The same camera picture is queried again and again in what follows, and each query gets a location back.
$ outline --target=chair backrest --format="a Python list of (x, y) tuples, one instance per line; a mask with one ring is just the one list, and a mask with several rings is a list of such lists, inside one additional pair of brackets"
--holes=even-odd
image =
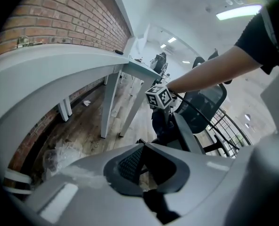
[[(208, 120), (211, 120), (226, 96), (226, 88), (220, 84), (199, 91), (187, 92), (184, 99), (189, 101)], [(175, 112), (185, 119), (194, 134), (202, 132), (208, 125), (202, 116), (185, 102), (182, 102)]]

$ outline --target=plastic bag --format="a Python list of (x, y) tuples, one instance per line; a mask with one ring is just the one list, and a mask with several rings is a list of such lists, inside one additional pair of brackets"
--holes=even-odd
[(61, 169), (66, 168), (86, 155), (82, 153), (82, 145), (78, 142), (64, 142), (61, 139), (56, 143), (55, 149), (47, 150), (43, 155), (44, 174), (43, 181), (48, 180), (57, 174)]

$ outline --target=wooden floor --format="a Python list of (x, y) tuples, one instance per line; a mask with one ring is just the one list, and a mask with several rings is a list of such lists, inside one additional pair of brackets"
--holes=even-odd
[[(37, 156), (31, 173), (34, 186), (42, 182), (42, 159), (45, 151), (54, 149), (56, 143), (60, 140), (78, 144), (85, 155), (93, 155), (135, 144), (140, 138), (150, 142), (156, 138), (156, 134), (152, 128), (152, 110), (149, 108), (146, 99), (136, 113), (125, 136), (119, 136), (121, 128), (140, 89), (139, 79), (135, 79), (132, 88), (131, 84), (132, 78), (128, 74), (125, 74), (122, 83), (118, 84), (106, 139), (100, 137), (102, 104), (106, 88), (104, 85), (97, 88), (84, 99), (91, 101), (88, 107), (80, 102), (72, 109), (73, 114), (70, 116), (69, 120), (58, 124), (53, 129)], [(202, 143), (203, 146), (211, 144), (211, 142), (205, 141), (206, 136), (199, 134), (197, 134), (197, 136), (199, 140), (204, 138), (204, 140), (201, 140), (204, 142)]]

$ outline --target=ceiling light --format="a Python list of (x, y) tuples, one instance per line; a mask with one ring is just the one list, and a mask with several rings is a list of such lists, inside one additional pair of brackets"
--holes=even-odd
[(247, 118), (249, 121), (251, 120), (251, 115), (250, 115), (250, 114), (245, 114), (244, 116), (245, 116), (245, 118)]
[(216, 16), (217, 18), (219, 18), (219, 20), (224, 20), (233, 17), (256, 15), (261, 8), (262, 8), (261, 5), (245, 6), (245, 7), (235, 8), (229, 11), (225, 11), (223, 13), (216, 14)]
[(173, 37), (173, 38), (169, 39), (168, 42), (169, 42), (169, 43), (172, 43), (172, 42), (175, 41), (175, 40), (176, 40), (176, 38)]

